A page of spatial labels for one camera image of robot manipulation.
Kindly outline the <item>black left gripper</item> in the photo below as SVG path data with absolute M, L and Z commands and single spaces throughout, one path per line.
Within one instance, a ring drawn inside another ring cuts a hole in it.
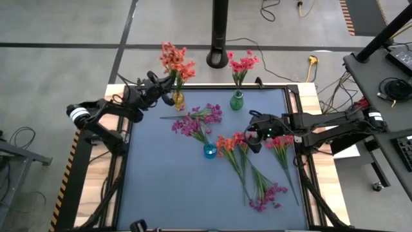
M 174 106 L 175 101 L 168 94 L 164 94 L 164 89 L 171 89 L 174 86 L 176 77 L 169 75 L 158 82 L 144 80 L 142 86 L 130 87 L 130 105 L 132 108 L 149 108 L 161 96 L 163 102 L 168 106 Z

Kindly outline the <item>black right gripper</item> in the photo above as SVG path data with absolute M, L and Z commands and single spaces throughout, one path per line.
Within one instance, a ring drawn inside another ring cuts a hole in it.
M 285 134 L 283 121 L 279 117 L 266 113 L 251 113 L 251 116 L 248 132 L 254 134 L 255 137 L 248 139 L 248 146 L 254 153 L 260 152 L 261 141 Z

